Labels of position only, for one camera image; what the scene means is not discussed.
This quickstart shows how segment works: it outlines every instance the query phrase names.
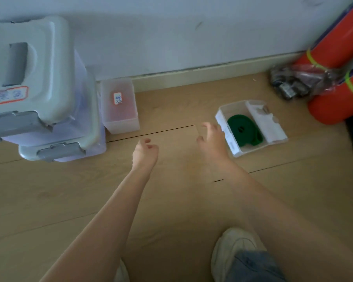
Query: hand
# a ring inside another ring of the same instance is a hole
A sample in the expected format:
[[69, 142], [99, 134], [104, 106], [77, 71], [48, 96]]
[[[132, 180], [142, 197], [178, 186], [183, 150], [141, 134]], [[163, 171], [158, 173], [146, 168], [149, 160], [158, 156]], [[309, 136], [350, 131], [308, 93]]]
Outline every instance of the hand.
[[158, 159], [158, 146], [148, 144], [150, 142], [149, 138], [143, 138], [138, 141], [132, 153], [132, 170], [152, 171]]
[[211, 123], [202, 123], [203, 127], [207, 128], [207, 139], [204, 140], [202, 136], [197, 138], [198, 145], [210, 162], [220, 162], [230, 160], [227, 153], [225, 133], [222, 132], [220, 126]]

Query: forearm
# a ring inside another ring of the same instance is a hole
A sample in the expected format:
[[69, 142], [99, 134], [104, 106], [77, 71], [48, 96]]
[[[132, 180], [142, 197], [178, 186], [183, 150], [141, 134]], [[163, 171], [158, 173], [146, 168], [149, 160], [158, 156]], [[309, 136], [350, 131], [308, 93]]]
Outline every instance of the forearm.
[[248, 222], [291, 280], [353, 280], [353, 254], [232, 161], [217, 165]]
[[149, 175], [132, 170], [41, 281], [112, 281]]

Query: white wall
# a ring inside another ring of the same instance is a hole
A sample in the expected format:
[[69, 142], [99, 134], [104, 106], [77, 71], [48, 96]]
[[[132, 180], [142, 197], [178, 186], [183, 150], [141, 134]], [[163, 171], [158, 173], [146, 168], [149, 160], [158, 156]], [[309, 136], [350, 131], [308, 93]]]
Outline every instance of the white wall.
[[0, 20], [60, 14], [97, 79], [307, 48], [353, 0], [0, 0]]

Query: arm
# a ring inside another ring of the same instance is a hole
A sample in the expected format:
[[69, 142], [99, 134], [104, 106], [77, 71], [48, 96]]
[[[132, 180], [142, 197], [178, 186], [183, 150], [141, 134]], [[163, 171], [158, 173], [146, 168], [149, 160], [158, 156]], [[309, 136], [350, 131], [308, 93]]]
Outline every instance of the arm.
[[277, 199], [227, 155], [220, 127], [198, 144], [229, 183], [248, 223], [289, 281], [353, 281], [353, 253]]
[[41, 279], [59, 281], [113, 281], [120, 256], [150, 173], [158, 146], [138, 142], [132, 170], [92, 221]]

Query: baseboard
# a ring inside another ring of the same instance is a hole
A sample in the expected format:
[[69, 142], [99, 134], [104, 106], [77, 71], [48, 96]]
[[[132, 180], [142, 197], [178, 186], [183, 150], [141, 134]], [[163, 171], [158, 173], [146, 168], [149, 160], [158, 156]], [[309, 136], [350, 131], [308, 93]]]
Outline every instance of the baseboard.
[[219, 65], [133, 76], [135, 92], [202, 83], [267, 71], [273, 65], [293, 62], [301, 52], [279, 54]]

